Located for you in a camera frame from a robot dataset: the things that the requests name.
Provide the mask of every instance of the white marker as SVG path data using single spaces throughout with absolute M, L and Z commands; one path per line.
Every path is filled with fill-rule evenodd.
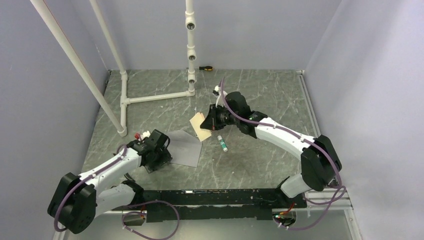
M 228 151 L 227 145 L 224 142 L 224 139 L 221 135 L 218 136 L 218 141 L 219 144 L 221 144 L 222 150 L 224 150 L 224 152 Z

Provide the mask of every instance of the white pvc pipe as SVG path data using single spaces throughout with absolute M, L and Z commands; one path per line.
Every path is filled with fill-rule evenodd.
M 128 98 L 127 100 L 129 104 L 133 104 L 133 103 L 150 102 L 150 101 L 163 100 L 163 99 L 191 97 L 191 96 L 194 96 L 195 94 L 196 92 L 182 91 L 182 92 L 168 93 L 168 94 L 162 94 L 162 95 Z
M 196 82 L 196 71 L 194 61 L 196 60 L 195 51 L 195 40 L 194 30 L 196 29 L 195 12 L 193 8 L 193 0 L 185 0 L 185 28 L 187 29 L 187 58 L 188 58 L 188 71 L 187 71 L 187 82 L 188 91 L 190 94 L 196 94 L 195 82 Z
M 187 47 L 193 48 L 195 46 L 195 39 L 193 35 L 193 31 L 187 31 Z
M 194 9 L 193 9 L 193 0 L 185 0 L 185 11 L 187 13 L 194 12 Z
M 121 61 L 121 58 L 118 54 L 118 50 L 114 41 L 112 40 L 111 32 L 106 25 L 105 18 L 102 15 L 102 11 L 100 10 L 99 4 L 97 0 L 89 0 L 91 7 L 93 8 L 94 14 L 100 24 L 101 30 L 103 31 L 104 37 L 106 38 L 107 44 L 109 45 L 110 51 L 112 52 L 113 58 L 116 61 L 116 64 L 119 68 L 119 73 L 121 75 L 122 87 L 121 87 L 121 97 L 120 97 L 120 124 L 124 128 L 124 132 L 122 133 L 124 136 L 127 135 L 127 81 L 128 75 L 127 71 L 124 68 L 124 65 Z
M 121 58 L 119 57 L 117 48 L 115 47 L 114 41 L 112 40 L 111 33 L 109 32 L 108 26 L 106 26 L 105 18 L 103 18 L 102 11 L 100 11 L 99 4 L 96 0 L 90 0 L 91 7 L 94 10 L 94 14 L 100 24 L 101 30 L 103 31 L 104 37 L 106 38 L 107 44 L 112 51 L 112 55 L 115 58 L 116 64 L 118 65 L 119 71 L 125 72 L 124 65 L 122 64 Z
M 103 97 L 102 93 L 99 91 L 99 89 L 97 88 L 97 86 L 93 82 L 92 77 L 90 76 L 89 72 L 87 71 L 87 69 L 85 68 L 83 63 L 81 62 L 81 59 L 78 57 L 77 53 L 75 52 L 74 48 L 72 47 L 72 45 L 69 42 L 68 38 L 66 37 L 65 33 L 62 31 L 61 27 L 59 26 L 59 23 L 56 21 L 55 17 L 53 16 L 52 12 L 50 11 L 49 7 L 47 7 L 44 0 L 30 0 L 30 1 L 31 1 L 32 5 L 34 5 L 38 14 L 44 20 L 48 29 L 50 29 L 51 33 L 56 38 L 57 42 L 62 47 L 63 51 L 65 52 L 65 54 L 67 55 L 69 60 L 72 62 L 75 69 L 78 71 L 79 75 L 81 75 L 85 84 L 87 84 L 88 88 L 90 89 L 90 91 L 94 95 L 95 99 L 100 104 L 101 108 L 103 108 L 106 115 L 112 121 L 112 123 L 115 126 L 115 128 L 117 129 L 118 133 L 121 136 L 125 136 L 126 130 L 121 126 L 118 119 L 116 118 L 116 116 L 112 112 L 112 109 L 109 107 L 108 103 L 106 102 L 105 98 Z

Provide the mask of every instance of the white wall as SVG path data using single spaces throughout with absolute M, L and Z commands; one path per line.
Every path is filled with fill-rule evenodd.
M 104 89 L 108 72 L 74 7 L 46 2 Z M 52 239 L 47 207 L 61 177 L 81 170 L 98 109 L 31 2 L 2 0 L 0 239 Z
M 197 66 L 305 69 L 341 0 L 194 0 Z M 87 0 L 72 1 L 117 69 Z M 184 0 L 98 0 L 128 69 L 187 67 Z
M 365 240 L 424 235 L 424 2 L 343 0 L 306 68 Z

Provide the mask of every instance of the gray marble surface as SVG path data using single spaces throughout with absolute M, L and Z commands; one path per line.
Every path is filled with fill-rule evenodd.
M 82 170 L 90 170 L 108 160 L 120 144 L 134 139 L 135 132 L 184 130 L 194 136 L 189 120 L 196 112 L 208 114 L 209 104 L 216 101 L 212 90 L 223 76 L 226 92 L 240 91 L 252 110 L 263 112 L 297 132 L 314 134 L 296 71 L 198 71 L 196 96 L 129 105 L 125 137 L 118 135 L 100 109 Z M 128 77 L 130 98 L 182 92 L 188 87 L 186 70 L 130 70 Z M 112 71 L 104 96 L 118 119 L 120 94 L 119 72 Z M 225 140 L 227 152 L 223 152 L 218 135 Z M 236 126 L 227 126 L 203 141 L 197 167 L 167 163 L 150 174 L 144 167 L 130 174 L 146 190 L 275 188 L 299 171 L 299 167 L 299 161 L 283 149 L 244 135 Z

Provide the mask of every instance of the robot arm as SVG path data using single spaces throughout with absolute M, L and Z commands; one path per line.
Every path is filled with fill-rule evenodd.
M 143 136 L 144 139 L 131 141 L 114 157 L 98 167 L 78 176 L 72 173 L 63 176 L 47 213 L 55 217 L 60 210 L 58 221 L 74 234 L 78 234 L 86 229 L 94 218 L 106 211 L 131 203 L 144 202 L 142 199 L 144 190 L 134 181 L 126 180 L 118 186 L 107 189 L 116 179 L 131 170 L 144 166 L 147 172 L 151 173 L 172 159 L 167 150 L 170 143 L 168 136 L 156 129 L 151 134 L 144 133 Z M 77 185 L 79 187 L 66 199 Z
M 218 99 L 221 98 L 219 89 L 215 89 L 213 93 L 218 96 Z M 236 125 L 242 133 L 270 142 L 299 159 L 301 173 L 286 178 L 277 187 L 283 193 L 284 198 L 291 199 L 311 189 L 320 192 L 335 177 L 335 172 L 326 157 L 304 140 L 309 140 L 323 148 L 331 156 L 337 170 L 340 171 L 342 169 L 336 151 L 328 137 L 321 135 L 315 138 L 284 127 L 299 135 L 301 137 L 299 139 L 287 131 L 277 129 L 276 126 L 282 125 L 272 120 L 266 114 L 259 111 L 252 111 L 246 103 L 245 97 L 240 92 L 235 91 L 228 94 L 225 92 L 224 95 L 229 107 L 242 118 L 270 124 L 274 127 L 240 121 L 228 109 L 221 106 L 217 100 L 216 104 L 209 106 L 209 113 L 200 125 L 200 128 L 215 131 L 224 128 L 226 125 Z

